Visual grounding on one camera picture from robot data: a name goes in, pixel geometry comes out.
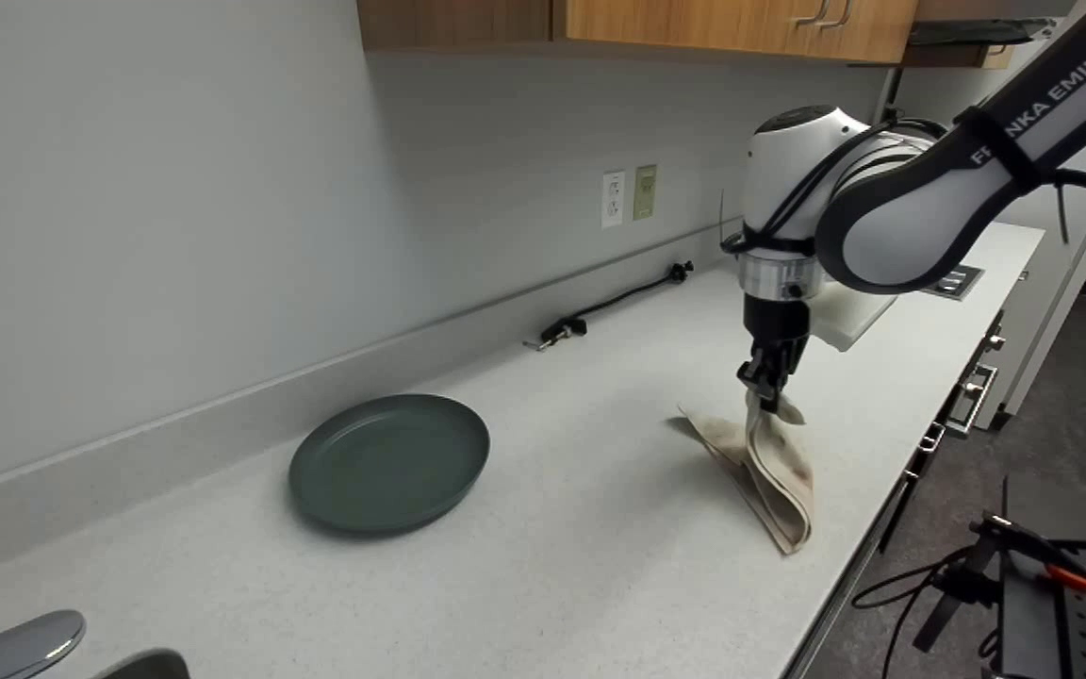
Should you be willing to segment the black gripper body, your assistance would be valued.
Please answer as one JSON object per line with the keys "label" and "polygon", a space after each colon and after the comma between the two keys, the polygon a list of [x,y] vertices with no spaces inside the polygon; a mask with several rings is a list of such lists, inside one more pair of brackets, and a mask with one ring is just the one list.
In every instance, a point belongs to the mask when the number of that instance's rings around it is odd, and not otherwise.
{"label": "black gripper body", "polygon": [[738,366],[738,376],[751,390],[782,393],[802,357],[811,306],[742,298],[742,327],[751,333],[751,357]]}

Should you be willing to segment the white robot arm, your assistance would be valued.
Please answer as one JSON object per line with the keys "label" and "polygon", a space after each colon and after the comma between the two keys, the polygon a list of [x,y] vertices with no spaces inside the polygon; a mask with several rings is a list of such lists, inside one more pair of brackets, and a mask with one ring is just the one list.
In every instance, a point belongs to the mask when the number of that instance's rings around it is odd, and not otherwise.
{"label": "white robot arm", "polygon": [[1086,15],[942,136],[862,123],[842,105],[762,120],[745,144],[738,262],[751,354],[738,381],[759,411],[811,341],[823,281],[862,296],[939,283],[1018,195],[1086,190]]}

